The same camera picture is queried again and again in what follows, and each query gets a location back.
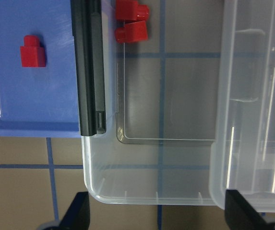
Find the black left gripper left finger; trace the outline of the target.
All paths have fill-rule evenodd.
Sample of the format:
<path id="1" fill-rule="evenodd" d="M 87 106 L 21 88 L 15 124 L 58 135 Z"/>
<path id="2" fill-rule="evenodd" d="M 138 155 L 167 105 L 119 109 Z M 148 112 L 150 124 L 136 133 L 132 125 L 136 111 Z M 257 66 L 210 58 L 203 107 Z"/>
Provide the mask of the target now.
<path id="1" fill-rule="evenodd" d="M 61 230 L 87 230 L 90 226 L 88 192 L 78 192 L 60 222 Z"/>

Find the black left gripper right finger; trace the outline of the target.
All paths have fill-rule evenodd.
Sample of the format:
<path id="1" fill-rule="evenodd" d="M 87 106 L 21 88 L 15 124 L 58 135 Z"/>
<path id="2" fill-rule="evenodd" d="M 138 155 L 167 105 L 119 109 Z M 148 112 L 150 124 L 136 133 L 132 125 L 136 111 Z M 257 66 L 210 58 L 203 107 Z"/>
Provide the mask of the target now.
<path id="1" fill-rule="evenodd" d="M 230 230 L 270 230 L 271 226 L 249 204 L 238 190 L 225 195 L 225 221 Z"/>

